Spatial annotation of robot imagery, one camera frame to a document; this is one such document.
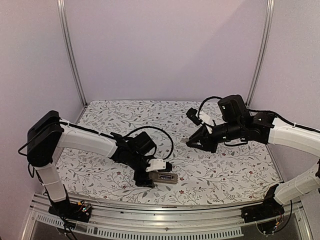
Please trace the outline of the white remote control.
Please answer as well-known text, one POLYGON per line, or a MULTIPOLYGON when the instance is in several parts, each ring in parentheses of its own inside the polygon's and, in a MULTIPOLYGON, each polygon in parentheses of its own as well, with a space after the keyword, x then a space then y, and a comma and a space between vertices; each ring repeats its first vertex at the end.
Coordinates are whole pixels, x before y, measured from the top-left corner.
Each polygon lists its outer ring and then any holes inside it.
POLYGON ((156 183, 172 184, 178 183, 178 175, 171 172, 157 172, 153 171, 149 173, 149 177, 156 183))

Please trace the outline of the grey battery compartment cover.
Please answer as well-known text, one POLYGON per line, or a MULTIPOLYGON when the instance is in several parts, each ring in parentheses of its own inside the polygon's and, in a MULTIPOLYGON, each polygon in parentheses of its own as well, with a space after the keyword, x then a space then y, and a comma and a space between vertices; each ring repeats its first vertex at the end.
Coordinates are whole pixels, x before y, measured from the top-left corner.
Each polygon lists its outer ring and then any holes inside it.
POLYGON ((188 138, 181 138, 181 139, 180 139, 180 142, 181 142, 181 143, 184 143, 184 144, 187 143, 188 141, 189 141, 188 138))

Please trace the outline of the black battery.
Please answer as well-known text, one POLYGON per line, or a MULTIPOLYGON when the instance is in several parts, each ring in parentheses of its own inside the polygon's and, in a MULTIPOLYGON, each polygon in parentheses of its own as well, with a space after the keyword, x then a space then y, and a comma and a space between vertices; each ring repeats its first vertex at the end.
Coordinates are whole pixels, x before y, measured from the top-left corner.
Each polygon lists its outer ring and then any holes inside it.
POLYGON ((159 178, 162 179, 162 180, 172 180, 174 179, 174 176, 171 175, 171 174, 160 174, 159 175, 159 178))

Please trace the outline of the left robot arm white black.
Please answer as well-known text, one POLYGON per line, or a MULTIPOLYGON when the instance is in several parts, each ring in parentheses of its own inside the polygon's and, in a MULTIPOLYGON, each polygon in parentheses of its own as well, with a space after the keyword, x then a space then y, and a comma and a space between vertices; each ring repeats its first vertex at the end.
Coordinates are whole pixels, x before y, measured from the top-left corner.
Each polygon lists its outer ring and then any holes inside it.
POLYGON ((94 130, 62 122, 55 110, 45 114, 27 132, 27 142, 18 149, 26 149, 28 163, 34 167, 55 209, 63 216, 74 213, 74 205, 67 199, 67 191, 61 182, 53 163, 56 148, 69 148, 95 153, 129 166, 134 171, 134 181, 138 187, 153 188, 154 181, 147 168, 150 156, 147 153, 155 148, 155 143, 146 132, 135 137, 112 133, 104 136, 94 130))

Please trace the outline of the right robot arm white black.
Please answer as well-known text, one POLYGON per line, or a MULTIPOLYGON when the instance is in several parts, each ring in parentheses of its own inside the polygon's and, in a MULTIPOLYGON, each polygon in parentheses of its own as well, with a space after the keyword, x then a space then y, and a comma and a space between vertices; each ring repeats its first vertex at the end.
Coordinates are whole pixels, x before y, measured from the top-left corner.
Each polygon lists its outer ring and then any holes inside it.
MULTIPOLYGON (((254 141, 285 146, 319 157, 318 129, 290 122, 274 111, 249 109, 239 94, 218 97, 217 100, 224 121, 222 124, 217 125, 201 108, 187 111, 186 116, 199 126, 186 142, 188 147, 215 153, 220 143, 228 145, 232 140, 240 140, 240 144, 245 145, 254 141)), ((319 188, 320 164, 316 163, 295 178, 270 187, 258 213, 262 218, 269 218, 278 210, 278 205, 319 188)))

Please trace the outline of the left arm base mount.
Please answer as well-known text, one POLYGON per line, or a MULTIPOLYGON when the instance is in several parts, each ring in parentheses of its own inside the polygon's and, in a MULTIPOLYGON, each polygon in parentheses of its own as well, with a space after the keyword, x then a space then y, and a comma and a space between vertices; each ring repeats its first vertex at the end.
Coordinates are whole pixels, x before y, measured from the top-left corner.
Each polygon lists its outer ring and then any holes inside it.
POLYGON ((77 203, 70 202, 68 198, 59 202, 50 201, 48 213, 63 219, 88 223, 92 214, 92 205, 84 200, 77 203))

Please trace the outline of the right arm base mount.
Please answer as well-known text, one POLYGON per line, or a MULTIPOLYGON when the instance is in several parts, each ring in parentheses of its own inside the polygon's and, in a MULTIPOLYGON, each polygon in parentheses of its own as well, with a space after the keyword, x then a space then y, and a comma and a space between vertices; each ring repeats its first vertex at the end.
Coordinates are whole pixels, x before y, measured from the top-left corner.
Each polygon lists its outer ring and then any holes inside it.
POLYGON ((260 221, 285 213, 283 204, 279 204, 274 199, 278 186, 279 184, 275 184, 267 191, 262 203, 241 209, 241 218, 244 219, 245 223, 260 221))

